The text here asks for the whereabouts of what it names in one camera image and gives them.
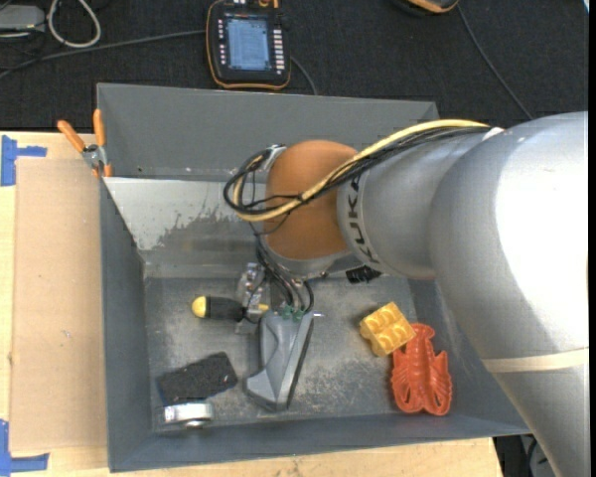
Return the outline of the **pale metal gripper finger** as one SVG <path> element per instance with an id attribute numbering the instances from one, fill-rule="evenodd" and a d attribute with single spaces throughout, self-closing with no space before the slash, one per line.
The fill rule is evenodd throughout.
<path id="1" fill-rule="evenodd" d="M 258 262 L 249 262 L 238 280 L 236 286 L 237 297 L 250 297 L 262 284 L 264 276 L 263 267 Z"/>
<path id="2" fill-rule="evenodd" d="M 245 293 L 234 333 L 237 335 L 254 334 L 266 311 L 267 295 L 264 287 L 257 287 L 255 290 Z"/>

